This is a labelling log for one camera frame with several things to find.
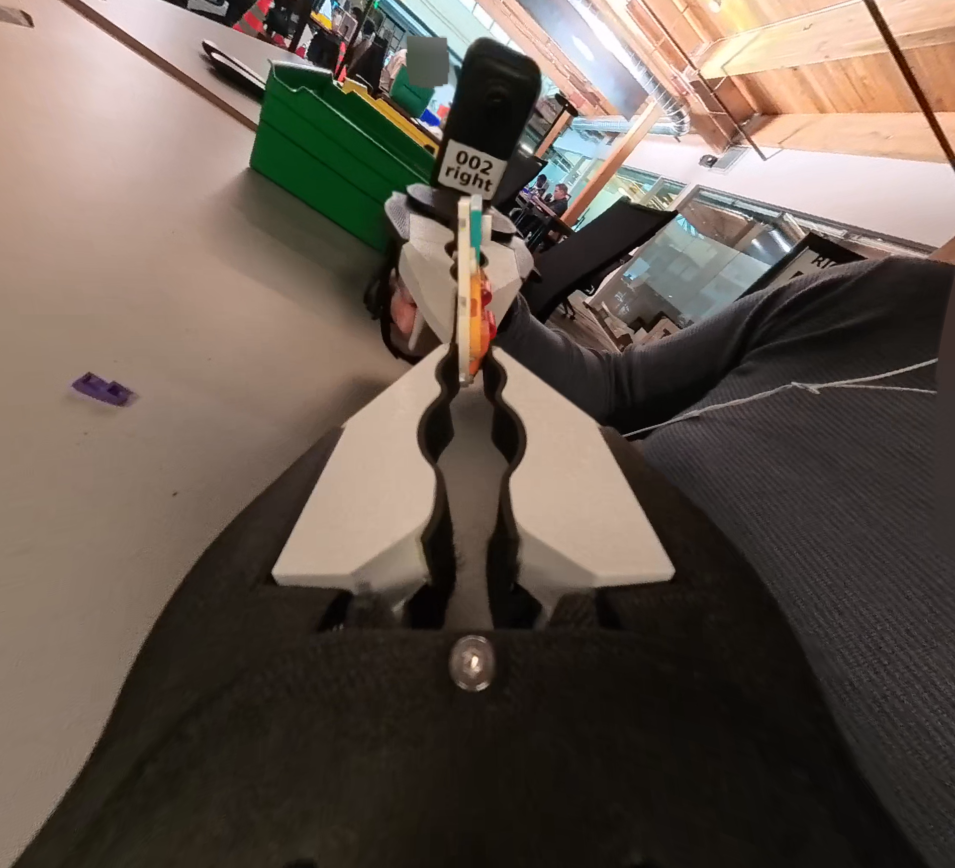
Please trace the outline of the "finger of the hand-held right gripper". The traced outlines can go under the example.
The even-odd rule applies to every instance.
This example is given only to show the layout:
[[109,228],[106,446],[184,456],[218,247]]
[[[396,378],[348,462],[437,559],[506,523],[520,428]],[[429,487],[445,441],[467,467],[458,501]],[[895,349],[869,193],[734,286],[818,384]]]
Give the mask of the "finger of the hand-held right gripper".
[[488,241],[481,259],[481,332],[492,333],[531,274],[534,259],[524,241]]
[[417,317],[441,345],[453,342],[458,314],[457,264],[451,234],[412,234],[401,248],[399,277]]

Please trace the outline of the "printed tag sign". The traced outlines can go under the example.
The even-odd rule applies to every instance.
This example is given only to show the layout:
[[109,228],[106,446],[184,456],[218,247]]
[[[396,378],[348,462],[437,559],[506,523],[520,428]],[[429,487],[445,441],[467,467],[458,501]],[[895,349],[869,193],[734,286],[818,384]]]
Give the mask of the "printed tag sign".
[[863,255],[815,232],[808,233],[794,248],[779,272],[770,282],[773,288],[796,278],[816,274],[839,265],[862,261]]

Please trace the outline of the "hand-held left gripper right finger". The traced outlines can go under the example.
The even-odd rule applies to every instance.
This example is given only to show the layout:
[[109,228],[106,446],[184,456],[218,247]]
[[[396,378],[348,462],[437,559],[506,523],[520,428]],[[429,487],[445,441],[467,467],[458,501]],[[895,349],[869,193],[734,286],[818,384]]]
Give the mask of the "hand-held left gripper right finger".
[[667,582],[675,568],[625,473],[635,450],[500,349],[483,363],[505,461],[486,554],[495,628],[530,628],[573,596]]

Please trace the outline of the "black office chair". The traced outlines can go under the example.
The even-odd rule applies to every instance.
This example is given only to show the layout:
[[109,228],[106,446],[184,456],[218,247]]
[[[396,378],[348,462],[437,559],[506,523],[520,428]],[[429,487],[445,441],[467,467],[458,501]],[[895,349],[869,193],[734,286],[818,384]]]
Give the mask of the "black office chair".
[[572,293],[598,286],[675,217],[678,212],[674,210],[617,201],[583,229],[536,257],[536,271],[521,289],[531,315],[547,322]]

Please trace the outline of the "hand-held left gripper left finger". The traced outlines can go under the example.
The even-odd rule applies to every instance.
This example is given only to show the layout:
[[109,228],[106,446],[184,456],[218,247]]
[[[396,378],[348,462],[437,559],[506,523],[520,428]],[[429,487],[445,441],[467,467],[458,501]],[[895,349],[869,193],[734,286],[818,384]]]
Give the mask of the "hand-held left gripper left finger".
[[343,425],[276,584],[371,596],[410,627],[444,626],[457,550],[439,459],[457,393],[458,349],[440,346]]

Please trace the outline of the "purple toy brick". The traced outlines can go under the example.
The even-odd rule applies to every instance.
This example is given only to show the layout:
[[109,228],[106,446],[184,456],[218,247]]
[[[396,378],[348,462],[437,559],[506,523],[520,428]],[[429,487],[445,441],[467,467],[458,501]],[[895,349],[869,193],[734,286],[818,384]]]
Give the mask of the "purple toy brick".
[[137,394],[126,385],[107,380],[92,372],[84,373],[75,379],[71,389],[113,408],[125,408],[137,399]]

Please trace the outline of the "green plastic bin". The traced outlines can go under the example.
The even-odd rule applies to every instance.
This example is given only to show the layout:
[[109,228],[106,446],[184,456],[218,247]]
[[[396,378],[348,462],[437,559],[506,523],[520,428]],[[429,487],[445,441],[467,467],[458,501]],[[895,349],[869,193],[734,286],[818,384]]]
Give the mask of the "green plastic bin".
[[427,182],[437,146],[330,72],[274,63],[249,165],[357,241],[388,247],[384,205]]

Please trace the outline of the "colourful brick plate assembly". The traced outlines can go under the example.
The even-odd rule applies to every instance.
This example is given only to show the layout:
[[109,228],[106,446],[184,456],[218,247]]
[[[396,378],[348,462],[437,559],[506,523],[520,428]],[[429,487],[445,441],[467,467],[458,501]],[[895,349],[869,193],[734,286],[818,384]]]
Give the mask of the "colourful brick plate assembly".
[[483,216],[482,197],[473,194],[460,198],[455,252],[457,301],[454,334],[460,386],[473,383],[496,336],[496,320],[491,309],[492,289],[481,265],[484,233],[490,230],[491,219]]

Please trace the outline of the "person's right forearm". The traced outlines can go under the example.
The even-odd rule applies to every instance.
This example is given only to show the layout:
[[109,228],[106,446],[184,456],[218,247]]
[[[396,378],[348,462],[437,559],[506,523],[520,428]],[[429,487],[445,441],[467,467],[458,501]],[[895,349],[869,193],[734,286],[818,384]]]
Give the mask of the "person's right forearm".
[[747,394],[901,372],[937,358],[953,265],[890,257],[837,265],[761,289],[675,335],[624,351],[580,346],[507,313],[495,349],[619,431],[637,431]]

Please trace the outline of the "yellow plastic bin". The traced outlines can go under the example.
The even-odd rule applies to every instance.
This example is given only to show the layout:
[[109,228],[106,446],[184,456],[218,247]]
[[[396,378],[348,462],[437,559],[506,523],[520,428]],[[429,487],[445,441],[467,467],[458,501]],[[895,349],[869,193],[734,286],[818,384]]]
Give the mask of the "yellow plastic bin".
[[345,94],[355,94],[367,104],[376,109],[382,116],[392,122],[400,131],[408,135],[414,142],[424,148],[433,157],[436,156],[439,138],[417,119],[409,116],[404,110],[396,107],[386,97],[372,96],[369,88],[357,81],[345,78],[339,83]]

